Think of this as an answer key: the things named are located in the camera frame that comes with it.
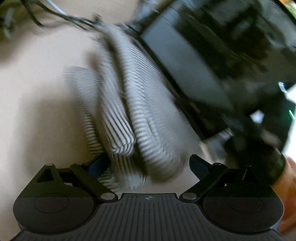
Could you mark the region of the person's right hand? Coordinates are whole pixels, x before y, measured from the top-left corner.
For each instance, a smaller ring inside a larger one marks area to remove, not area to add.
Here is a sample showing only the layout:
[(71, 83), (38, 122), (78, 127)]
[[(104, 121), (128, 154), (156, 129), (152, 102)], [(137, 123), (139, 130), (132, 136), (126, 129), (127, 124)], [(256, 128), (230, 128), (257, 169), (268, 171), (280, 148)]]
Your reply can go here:
[(277, 231), (281, 234), (295, 230), (295, 161), (292, 158), (285, 160), (286, 164), (281, 176), (272, 185), (284, 205), (284, 214), (277, 228)]

